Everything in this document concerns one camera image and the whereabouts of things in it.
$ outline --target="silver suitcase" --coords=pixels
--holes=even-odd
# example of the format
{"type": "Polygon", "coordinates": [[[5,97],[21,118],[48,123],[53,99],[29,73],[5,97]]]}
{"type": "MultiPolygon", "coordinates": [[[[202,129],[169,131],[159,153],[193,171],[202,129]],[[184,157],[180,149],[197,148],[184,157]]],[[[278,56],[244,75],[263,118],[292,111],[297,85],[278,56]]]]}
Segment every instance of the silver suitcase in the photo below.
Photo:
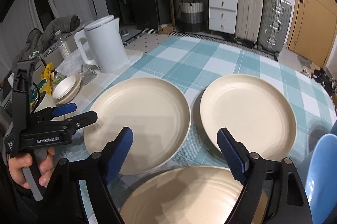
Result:
{"type": "Polygon", "coordinates": [[[235,36],[257,42],[260,29],[263,0],[238,0],[235,36]]]}
{"type": "Polygon", "coordinates": [[[258,49],[270,52],[281,52],[287,36],[292,5],[286,0],[264,0],[258,49]]]}

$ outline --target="white kettle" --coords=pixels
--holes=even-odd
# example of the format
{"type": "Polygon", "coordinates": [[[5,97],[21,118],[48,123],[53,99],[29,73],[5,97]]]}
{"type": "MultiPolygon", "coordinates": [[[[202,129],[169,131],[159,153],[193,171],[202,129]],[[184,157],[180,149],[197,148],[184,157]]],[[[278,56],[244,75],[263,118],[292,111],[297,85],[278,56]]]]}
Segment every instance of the white kettle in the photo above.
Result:
{"type": "Polygon", "coordinates": [[[75,34],[75,42],[83,61],[97,66],[102,73],[111,73],[127,63],[127,56],[119,35],[119,18],[103,17],[75,34]],[[82,42],[88,41],[94,59],[89,60],[82,42]]]}

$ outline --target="plaid tablecloth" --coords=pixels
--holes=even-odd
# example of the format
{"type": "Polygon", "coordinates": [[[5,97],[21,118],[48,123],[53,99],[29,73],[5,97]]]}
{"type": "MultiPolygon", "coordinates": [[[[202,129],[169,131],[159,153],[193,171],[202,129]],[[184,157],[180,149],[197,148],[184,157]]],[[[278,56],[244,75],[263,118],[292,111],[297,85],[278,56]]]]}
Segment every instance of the plaid tablecloth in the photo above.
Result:
{"type": "MultiPolygon", "coordinates": [[[[296,166],[314,148],[319,138],[330,132],[336,121],[334,106],[324,89],[313,80],[278,62],[239,48],[190,37],[172,38],[149,52],[105,88],[129,78],[162,78],[185,94],[192,110],[187,140],[172,160],[151,173],[119,176],[109,185],[118,208],[134,189],[165,170],[190,165],[227,167],[221,153],[203,130],[199,104],[202,92],[210,83],[221,76],[236,73],[260,77],[275,86],[290,102],[296,115],[297,137],[289,158],[296,166]]],[[[79,109],[88,111],[95,100],[90,97],[78,101],[79,109]]],[[[88,157],[83,130],[74,135],[72,145],[59,149],[59,153],[71,161],[88,157]]],[[[84,183],[81,189],[90,223],[96,223],[84,183]]]]}

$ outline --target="hand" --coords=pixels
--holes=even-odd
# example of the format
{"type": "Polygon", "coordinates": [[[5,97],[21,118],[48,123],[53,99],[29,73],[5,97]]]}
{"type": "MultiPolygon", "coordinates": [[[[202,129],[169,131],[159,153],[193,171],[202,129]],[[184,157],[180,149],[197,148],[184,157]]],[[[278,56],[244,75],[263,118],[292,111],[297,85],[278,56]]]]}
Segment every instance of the hand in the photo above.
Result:
{"type": "MultiPolygon", "coordinates": [[[[47,187],[49,180],[52,176],[52,173],[54,171],[53,155],[55,155],[55,150],[53,147],[49,147],[47,158],[39,165],[41,172],[43,172],[43,175],[39,179],[39,184],[41,186],[47,187]]],[[[15,158],[8,159],[8,168],[12,179],[25,189],[30,189],[30,186],[23,175],[22,168],[29,167],[32,164],[33,164],[32,156],[28,153],[21,154],[15,158]]]]}

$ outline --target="blue gripper pad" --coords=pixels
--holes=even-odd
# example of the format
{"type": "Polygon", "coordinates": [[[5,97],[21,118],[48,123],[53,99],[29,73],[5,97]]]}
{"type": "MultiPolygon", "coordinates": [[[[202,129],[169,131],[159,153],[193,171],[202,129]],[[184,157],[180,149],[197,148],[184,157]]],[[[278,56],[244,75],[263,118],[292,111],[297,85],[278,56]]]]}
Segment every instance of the blue gripper pad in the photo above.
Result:
{"type": "Polygon", "coordinates": [[[217,141],[234,179],[240,181],[243,186],[246,185],[248,180],[246,164],[236,151],[236,148],[238,148],[236,147],[236,141],[226,128],[221,128],[218,131],[217,141]]]}
{"type": "Polygon", "coordinates": [[[107,184],[118,176],[133,141],[134,135],[132,130],[128,127],[124,127],[116,139],[108,143],[104,148],[104,150],[109,149],[110,146],[110,149],[112,149],[112,155],[107,162],[107,172],[104,177],[107,184]]]}
{"type": "Polygon", "coordinates": [[[75,112],[77,109],[77,105],[75,103],[69,103],[66,105],[59,106],[53,110],[54,116],[63,116],[72,112],[75,112]]]}

